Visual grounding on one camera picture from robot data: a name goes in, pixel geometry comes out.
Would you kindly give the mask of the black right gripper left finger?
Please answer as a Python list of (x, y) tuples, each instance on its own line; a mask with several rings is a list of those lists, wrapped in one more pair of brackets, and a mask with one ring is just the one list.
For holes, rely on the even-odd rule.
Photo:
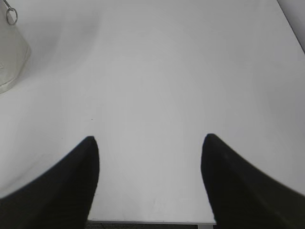
[(83, 229), (100, 172), (97, 142), (83, 139), (44, 174), (0, 200), (2, 229)]

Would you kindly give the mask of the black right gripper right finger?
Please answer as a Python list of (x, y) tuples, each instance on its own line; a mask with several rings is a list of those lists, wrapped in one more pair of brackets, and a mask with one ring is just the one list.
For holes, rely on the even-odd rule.
[(215, 229), (303, 229), (305, 197), (274, 180), (207, 134), (201, 157), (203, 184)]

